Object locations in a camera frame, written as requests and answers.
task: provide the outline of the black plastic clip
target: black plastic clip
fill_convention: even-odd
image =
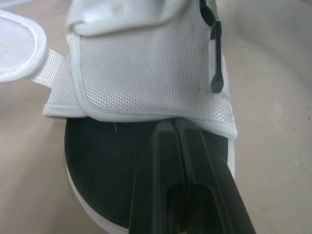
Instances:
[[[215,21],[215,15],[207,6],[206,0],[199,0],[199,8],[205,23],[211,27],[210,39],[215,41],[215,75],[211,81],[211,91],[213,94],[219,94],[224,86],[221,55],[221,22]]]

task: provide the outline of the beige surface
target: beige surface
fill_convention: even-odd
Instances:
[[[286,8],[260,11],[263,20],[252,11],[253,1],[217,1],[239,130],[236,182],[257,233],[311,234],[312,59],[306,52],[312,47],[304,44],[307,28],[291,35],[273,33],[280,24],[267,27],[269,17],[288,17]],[[277,1],[306,17],[296,25],[312,22],[308,6]],[[263,2],[257,7],[274,9]],[[65,0],[41,0],[10,10],[37,21],[49,48],[66,55],[67,7]],[[0,234],[104,233],[70,188],[65,125],[41,114],[48,95],[25,81],[0,85]]]

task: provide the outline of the white padded strap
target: white padded strap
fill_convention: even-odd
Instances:
[[[27,79],[52,88],[63,60],[47,49],[37,23],[0,10],[0,83]]]

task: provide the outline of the white padded cushion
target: white padded cushion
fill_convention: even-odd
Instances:
[[[0,10],[0,83],[35,73],[46,56],[46,43],[38,24]]]

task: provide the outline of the white nylon webbing strap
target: white nylon webbing strap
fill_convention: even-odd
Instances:
[[[40,68],[31,76],[30,81],[52,88],[64,58],[59,53],[48,50]]]

